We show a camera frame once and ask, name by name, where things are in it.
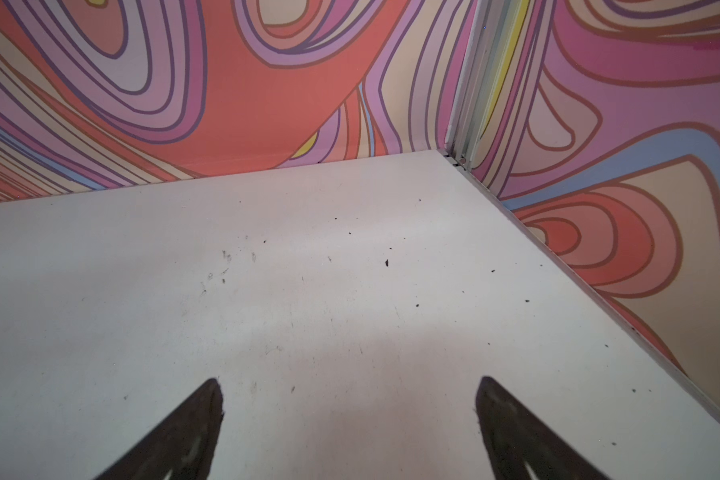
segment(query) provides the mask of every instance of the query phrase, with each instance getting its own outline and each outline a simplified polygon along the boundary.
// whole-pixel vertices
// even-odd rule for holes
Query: yellow stripe
[[[504,52],[501,54],[501,60],[499,63],[498,73],[494,76],[493,85],[490,88],[490,99],[488,100],[488,114],[485,116],[485,123],[480,129],[480,135],[485,133],[485,129],[488,127],[491,115],[493,115],[494,109],[496,108],[496,102],[499,99],[499,93],[504,86],[504,80],[507,78],[507,70],[509,70],[509,63],[512,61],[512,55],[514,54],[515,47],[518,46],[518,40],[520,39],[520,31],[523,29],[525,23],[525,15],[528,12],[528,5],[530,0],[521,0],[520,6],[515,13],[514,24],[510,30],[509,39],[507,45],[504,48]]]
[[[315,145],[315,140],[316,140],[316,139],[317,139],[317,132],[315,132],[315,134],[314,134],[313,136],[311,136],[311,137],[309,138],[309,140],[307,140],[307,141],[304,143],[304,145],[302,145],[302,146],[296,151],[296,153],[293,154],[293,156],[292,156],[291,158],[301,157],[302,155],[304,155],[305,153],[307,153],[308,151],[310,151],[310,150],[312,149],[312,146]]]

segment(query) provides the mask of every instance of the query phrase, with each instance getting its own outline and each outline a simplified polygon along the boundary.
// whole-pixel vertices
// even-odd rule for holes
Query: pink wall
[[[720,0],[535,0],[472,173],[720,406]]]
[[[0,201],[441,147],[475,0],[4,0]]]

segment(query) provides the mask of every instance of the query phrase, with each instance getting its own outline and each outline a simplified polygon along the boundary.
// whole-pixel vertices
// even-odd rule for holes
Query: white platform
[[[720,424],[435,152],[0,204],[0,478],[92,478],[212,376],[212,478],[490,478],[483,375],[614,480],[720,479]]]

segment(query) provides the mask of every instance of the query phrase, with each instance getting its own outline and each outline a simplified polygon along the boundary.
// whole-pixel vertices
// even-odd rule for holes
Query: colorful wall
[[[720,0],[511,27],[472,173],[720,406]]]
[[[0,201],[443,147],[475,4],[0,1]]]

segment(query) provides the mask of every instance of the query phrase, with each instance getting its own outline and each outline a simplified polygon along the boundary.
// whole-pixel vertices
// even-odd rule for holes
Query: blue stripe
[[[363,110],[365,111],[365,123],[368,126],[368,136],[370,137],[371,142],[371,156],[376,153],[376,145],[373,140],[373,124],[371,123],[371,114],[368,111],[368,105],[365,103],[365,95],[362,94],[362,82],[360,82],[360,85],[358,86],[360,89],[360,101],[362,101]]]
[[[50,168],[51,170],[56,170],[58,173],[66,176],[67,178],[76,181],[78,184],[85,185],[88,188],[91,188],[92,190],[104,190],[104,186],[99,185],[98,183],[94,182],[93,180],[86,178],[80,174],[78,174],[75,171],[70,170],[69,168],[66,168],[65,166],[59,164],[58,162],[49,159],[48,157],[45,157],[44,155],[39,154],[38,152],[31,150],[27,148],[26,145],[22,144],[18,139],[14,138],[12,135],[10,135],[8,132],[3,130],[0,127],[0,139],[5,142],[6,144],[9,144],[12,148],[18,150],[22,154],[24,154],[26,157],[31,158],[32,160],[35,160],[39,164],[44,165],[45,167]]]
[[[710,169],[710,173],[720,189],[720,146],[718,143],[711,135],[703,131],[694,128],[678,128],[645,138],[576,175],[528,195],[505,200],[502,204],[509,210],[517,210],[608,180],[635,174],[646,168],[661,165],[689,154],[699,158]]]

